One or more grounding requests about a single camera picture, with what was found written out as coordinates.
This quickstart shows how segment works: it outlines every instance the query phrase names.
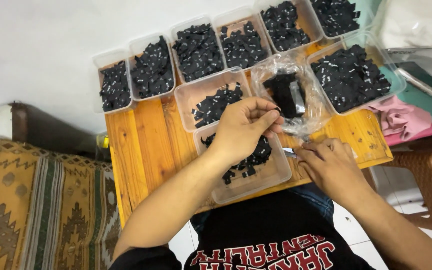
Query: clear plastic container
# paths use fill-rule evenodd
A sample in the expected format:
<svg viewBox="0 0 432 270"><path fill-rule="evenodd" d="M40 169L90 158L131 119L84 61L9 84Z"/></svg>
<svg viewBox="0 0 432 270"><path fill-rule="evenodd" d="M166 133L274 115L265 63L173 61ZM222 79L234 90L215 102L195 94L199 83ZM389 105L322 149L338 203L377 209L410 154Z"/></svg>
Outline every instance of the clear plastic container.
<svg viewBox="0 0 432 270"><path fill-rule="evenodd" d="M263 22L261 21L261 16L258 16L253 8L238 8L215 17L213 21L214 27L217 29L216 34L219 38L221 37L221 28L223 27L228 28L227 35L229 36L232 32L236 32L238 30L244 33L244 25L248 22L252 22L254 29L261 37L261 47L268 53L267 57L273 55L273 52L271 51L271 45L269 44L268 37L266 35L266 29L263 26ZM250 70L251 68L252 67L245 68L244 71Z"/></svg>
<svg viewBox="0 0 432 270"><path fill-rule="evenodd" d="M163 36L164 40L166 41L167 48L169 50L169 58L171 59L171 68L173 70L174 86L171 90L169 90L166 93L147 97L147 98L141 98L139 96L139 89L136 87L136 84L133 82L133 79L131 76L131 70L134 69L136 66L135 56L140 57L143 54L143 52L145 51L146 47L150 43L153 43L153 44L158 43L159 42L159 36ZM126 61L126 64L128 65L128 69L129 69L129 81L132 84L134 100L138 101L138 102L139 101L150 101L150 100L156 100L156 99L160 99L160 98L164 98L164 97L172 95L174 92L174 89L176 89L176 70L174 70L174 59L173 59L173 55L172 55L173 51L172 51L168 37L162 33L151 34L151 35L141 37L141 38L138 38L138 39L135 39L135 40L129 42L128 47L129 47L129 52L130 52L131 56Z"/></svg>
<svg viewBox="0 0 432 270"><path fill-rule="evenodd" d="M241 84L242 99L252 96L246 75L241 67L219 71L203 79L178 86L174 91L174 97L184 130L189 133L197 130L195 125L198 121L195 121L195 116L191 113L193 109L198 109L196 104L206 99L207 96L216 95L216 92L226 84L229 85L230 90L234 90L236 82Z"/></svg>
<svg viewBox="0 0 432 270"><path fill-rule="evenodd" d="M268 33L268 29L266 28L266 24L261 16L261 11L266 11L270 7L276 7L279 4L285 2L287 0L257 0L254 4L254 10L258 13L258 16L261 20L264 31L266 32L267 39L269 44L275 52L281 52L276 49L271 36ZM323 39L325 36L323 32L323 28L318 21L318 17L316 17L316 13L311 6L309 0L291 0L291 3L296 7L297 12L297 26L303 29L304 33L308 34L309 42L303 46L299 46L298 48L307 48L315 44L316 42Z"/></svg>
<svg viewBox="0 0 432 270"><path fill-rule="evenodd" d="M321 86L321 83L319 83L318 79L316 78L316 74L311 70L310 64L315 63L321 58L324 58L328 55L332 55L333 53L337 52L340 49L347 50L354 45L359 45L366 50L367 59L368 60L372 59L373 63L375 63L379 67L381 73L384 74L385 78L391 83L391 89L386 95L378 97L375 100L354 107L348 111L345 111L344 113L338 113L334 108L334 106L332 105L331 101L329 100L328 96L326 95L326 92ZM354 112L357 112L361 109L368 107L370 104L384 101L394 95L398 95L406 88L406 80L398 71L396 65L393 63L393 61L391 60L387 52L381 48L381 45L379 45L376 37L373 34L371 34L369 31L360 31L356 34L349 35L348 37L346 35L346 37L343 38L343 40L338 41L333 45L322 49L319 52L311 54L308 57L306 64L308 65L308 70L310 71L307 74L311 76L313 80L318 82L317 87L319 87L324 93L324 96L326 97L326 100L329 102L333 113L338 115L346 116L352 114Z"/></svg>
<svg viewBox="0 0 432 270"><path fill-rule="evenodd" d="M188 29L191 26L200 26L203 24L206 24L206 25L211 24L211 27L213 28L213 30L216 34L216 42L217 42L217 45L219 48L219 52L221 53L224 69L228 68L228 66L226 65L226 59L224 56L223 47L221 46L221 40L219 39L218 32L216 31L216 28L213 25L213 22L211 21L211 19L209 19L209 17L207 15L203 15L203 16L200 16L197 18L190 19L188 21L182 22L182 23L176 25L175 27L171 28L171 50L173 50L174 63L176 64L177 74L178 74L179 79L181 80L182 84L185 84L186 80L184 79L183 72L180 69L180 61L179 61L178 53L172 47L175 44L176 40L178 40L178 32L179 31L183 31L185 29Z"/></svg>
<svg viewBox="0 0 432 270"><path fill-rule="evenodd" d="M321 25L321 22L318 19L318 15L316 15L316 11L313 8L313 5L311 5L310 0L305 0L309 2L309 5L311 6L311 10L314 13L316 17L316 21L318 24L318 27L321 29L322 34L324 36L324 39L327 40L327 44L331 44L332 42L339 41L343 36L348 37L352 34L355 34L358 31L363 31L369 29L371 26L373 26L373 21L375 20L375 14L373 13L373 10L370 7L371 1L367 0L348 0L349 3L354 4L356 3L355 11L359 11L360 16L358 19L356 19L357 24L359 25L359 29L347 32L344 34L340 34L334 37L328 37L326 33L323 30L323 26Z"/></svg>
<svg viewBox="0 0 432 270"><path fill-rule="evenodd" d="M202 144L201 138L206 140L209 136L216 133L218 122L204 126L197 130L194 135L194 143L198 156L201 156L206 150L206 146ZM212 196L217 204L225 204L231 201L243 198L258 191L277 186L291 178L291 168L288 159L281 147L279 138L274 135L268 139L269 145L273 149L269 160L261 165L255 166L256 174L243 178L243 171L232 170L236 176L231 178L231 184L226 185L224 180L218 181L214 188Z"/></svg>
<svg viewBox="0 0 432 270"><path fill-rule="evenodd" d="M111 68L117 63L121 61L126 61L126 64L128 63L129 52L123 49L118 49L110 52L105 52L100 55L96 55L93 57L93 63L97 68L97 73L99 76L99 88L97 90L95 89L94 92L91 92L91 99L93 100L93 109L94 112L97 114L114 114L114 113L120 113L120 112L126 112L133 110L136 108L137 103L134 101L134 95L133 95L133 86L131 84L131 75L128 70L128 65L126 65L126 76L128 79L128 86L129 86L129 95L131 96L131 101L128 106L118 108L111 111L104 111L103 110L103 99L99 95L99 92L101 92L101 88L103 87L103 79L104 76L101 74L101 70L105 70L107 68Z"/></svg>

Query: white tile floor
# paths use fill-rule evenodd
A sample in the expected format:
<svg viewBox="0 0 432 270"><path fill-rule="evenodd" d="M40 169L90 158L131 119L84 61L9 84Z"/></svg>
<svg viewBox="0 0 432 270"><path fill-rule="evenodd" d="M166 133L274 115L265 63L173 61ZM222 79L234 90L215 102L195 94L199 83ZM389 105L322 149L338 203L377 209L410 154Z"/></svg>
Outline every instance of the white tile floor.
<svg viewBox="0 0 432 270"><path fill-rule="evenodd" d="M423 197L414 181L414 176L407 169L390 167L371 167L378 193L396 209L405 214L424 212ZM351 246L353 252L365 259L376 270L387 270L387 266L375 249L361 225L345 208L334 204L334 226ZM432 238L432 230L422 229ZM188 222L171 240L169 248L184 264L189 255L198 247L198 235Z"/></svg>

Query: white wall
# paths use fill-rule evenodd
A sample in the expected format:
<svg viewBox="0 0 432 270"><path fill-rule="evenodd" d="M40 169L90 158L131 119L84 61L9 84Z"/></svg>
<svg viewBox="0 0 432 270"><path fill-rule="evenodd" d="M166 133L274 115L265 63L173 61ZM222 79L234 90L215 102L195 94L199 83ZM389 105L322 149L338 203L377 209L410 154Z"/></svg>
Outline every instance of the white wall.
<svg viewBox="0 0 432 270"><path fill-rule="evenodd" d="M0 104L21 101L84 131L106 129L93 113L92 57L254 0L0 0Z"/></svg>

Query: plastic bag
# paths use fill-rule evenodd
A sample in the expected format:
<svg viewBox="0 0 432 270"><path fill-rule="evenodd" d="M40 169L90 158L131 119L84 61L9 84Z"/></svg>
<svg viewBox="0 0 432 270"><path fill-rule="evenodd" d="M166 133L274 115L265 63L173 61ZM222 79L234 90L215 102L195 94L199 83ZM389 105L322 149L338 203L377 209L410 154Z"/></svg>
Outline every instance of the plastic bag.
<svg viewBox="0 0 432 270"><path fill-rule="evenodd" d="M302 89L301 94L305 97L304 114L300 117L287 118L284 117L283 131L297 138L305 138L314 132L320 130L333 116L330 110L330 104L322 90L317 87L318 81L308 76L308 73L313 72L311 67L306 64L306 57L303 50L290 50L283 53L278 53L269 57L251 69L251 84L258 97L272 101L278 105L284 113L284 104L278 104L274 96L274 90L266 88L264 83L274 78L276 75L290 75L296 73L296 80L299 81L299 86ZM293 102L294 107L299 108L301 103L297 97L297 87L291 84L291 97L287 102Z"/></svg>

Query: person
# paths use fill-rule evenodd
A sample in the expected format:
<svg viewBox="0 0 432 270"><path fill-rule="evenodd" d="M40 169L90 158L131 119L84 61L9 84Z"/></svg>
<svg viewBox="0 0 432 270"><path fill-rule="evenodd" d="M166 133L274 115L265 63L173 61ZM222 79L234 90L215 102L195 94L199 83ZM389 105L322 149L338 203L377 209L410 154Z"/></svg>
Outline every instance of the person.
<svg viewBox="0 0 432 270"><path fill-rule="evenodd" d="M276 108L258 97L229 105L207 151L134 209L110 269L182 269L165 244L222 175L253 153L261 134L282 132L284 120ZM304 144L295 153L315 185L357 219L380 252L409 269L432 270L432 239L372 190L348 144L327 139ZM372 269L332 225L332 215L327 215L334 211L332 201L316 195L280 191L194 216L191 224L200 241L183 269Z"/></svg>

